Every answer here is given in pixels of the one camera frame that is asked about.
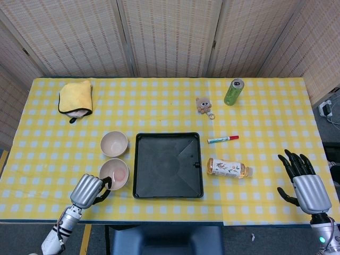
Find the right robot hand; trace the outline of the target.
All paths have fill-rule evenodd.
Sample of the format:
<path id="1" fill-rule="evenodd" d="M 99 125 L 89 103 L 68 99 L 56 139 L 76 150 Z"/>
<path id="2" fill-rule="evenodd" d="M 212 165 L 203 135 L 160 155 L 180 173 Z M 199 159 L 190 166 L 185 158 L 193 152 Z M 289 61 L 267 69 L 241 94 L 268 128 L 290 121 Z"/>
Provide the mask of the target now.
<path id="1" fill-rule="evenodd" d="M 283 163 L 296 196 L 289 196 L 281 187 L 277 188 L 279 195 L 308 215 L 327 213 L 332 203 L 311 161 L 303 154 L 297 155 L 287 149 L 284 152 L 286 157 L 278 155 L 278 158 Z"/>

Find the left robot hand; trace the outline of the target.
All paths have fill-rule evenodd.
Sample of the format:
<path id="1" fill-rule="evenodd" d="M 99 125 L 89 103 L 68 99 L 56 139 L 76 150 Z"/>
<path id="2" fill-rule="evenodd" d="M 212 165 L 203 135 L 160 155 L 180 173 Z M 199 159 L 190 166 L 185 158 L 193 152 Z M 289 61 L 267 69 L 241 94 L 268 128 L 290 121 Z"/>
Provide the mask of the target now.
<path id="1" fill-rule="evenodd" d="M 92 205 L 103 202 L 110 194 L 113 180 L 111 177 L 100 179 L 84 174 L 70 195 L 72 205 L 80 209 L 88 209 Z"/>

